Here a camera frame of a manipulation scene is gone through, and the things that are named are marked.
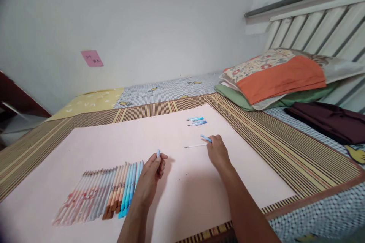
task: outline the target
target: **bamboo mat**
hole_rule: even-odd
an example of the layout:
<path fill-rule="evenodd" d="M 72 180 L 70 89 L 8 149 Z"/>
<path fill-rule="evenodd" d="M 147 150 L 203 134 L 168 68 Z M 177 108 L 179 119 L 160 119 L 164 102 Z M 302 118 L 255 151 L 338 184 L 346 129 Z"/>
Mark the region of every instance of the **bamboo mat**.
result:
<path fill-rule="evenodd" d="M 272 219 L 365 180 L 349 158 L 264 112 L 245 112 L 218 93 L 47 121 L 0 152 L 0 201 L 76 127 L 104 125 L 168 114 L 209 103 L 293 189 L 294 197 L 261 211 Z M 233 236 L 232 222 L 181 242 L 217 241 Z"/>

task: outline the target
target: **dark red cloth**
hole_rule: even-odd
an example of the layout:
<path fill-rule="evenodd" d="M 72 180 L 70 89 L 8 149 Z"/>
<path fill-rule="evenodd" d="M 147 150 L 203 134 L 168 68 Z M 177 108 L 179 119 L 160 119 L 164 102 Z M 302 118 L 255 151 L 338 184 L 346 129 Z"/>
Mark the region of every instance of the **dark red cloth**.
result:
<path fill-rule="evenodd" d="M 298 103 L 287 114 L 341 144 L 365 143 L 365 115 L 326 103 Z"/>

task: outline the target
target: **hand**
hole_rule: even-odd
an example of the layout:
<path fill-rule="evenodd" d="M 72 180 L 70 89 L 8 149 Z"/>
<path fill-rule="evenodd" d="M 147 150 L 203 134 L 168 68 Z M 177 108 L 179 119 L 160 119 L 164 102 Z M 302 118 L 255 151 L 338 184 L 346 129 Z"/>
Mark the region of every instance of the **hand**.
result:
<path fill-rule="evenodd" d="M 230 166 L 231 161 L 229 160 L 228 151 L 223 143 L 222 137 L 216 135 L 210 136 L 209 138 L 212 142 L 206 141 L 208 143 L 206 147 L 208 148 L 208 156 L 213 163 L 213 166 L 218 171 Z"/>
<path fill-rule="evenodd" d="M 161 153 L 161 157 L 157 157 L 157 154 L 154 153 L 145 163 L 138 179 L 131 207 L 135 204 L 134 208 L 149 209 L 156 193 L 158 180 L 163 176 L 167 158 L 168 156 L 163 153 Z"/>

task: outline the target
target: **sticky note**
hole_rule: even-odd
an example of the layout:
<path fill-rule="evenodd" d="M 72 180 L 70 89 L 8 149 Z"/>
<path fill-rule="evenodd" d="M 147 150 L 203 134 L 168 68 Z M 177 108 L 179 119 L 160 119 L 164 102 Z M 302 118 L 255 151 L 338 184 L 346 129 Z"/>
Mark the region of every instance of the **sticky note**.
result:
<path fill-rule="evenodd" d="M 104 66 L 96 50 L 81 51 L 88 66 Z"/>

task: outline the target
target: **pink paper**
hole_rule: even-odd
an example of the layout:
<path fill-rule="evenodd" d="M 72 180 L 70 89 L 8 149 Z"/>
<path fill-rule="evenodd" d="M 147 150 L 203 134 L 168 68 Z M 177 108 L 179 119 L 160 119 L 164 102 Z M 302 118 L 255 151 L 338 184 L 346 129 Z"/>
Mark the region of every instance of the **pink paper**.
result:
<path fill-rule="evenodd" d="M 88 66 L 104 66 L 96 50 L 81 51 Z"/>
<path fill-rule="evenodd" d="M 187 126 L 189 117 L 208 122 Z M 169 156 L 147 220 L 146 242 L 176 242 L 231 220 L 224 185 L 200 134 L 222 136 L 232 164 L 260 208 L 295 193 L 238 133 L 206 104 L 167 115 L 74 129 L 0 203 L 9 242 L 115 243 L 124 219 L 53 227 L 51 221 L 85 170 Z"/>

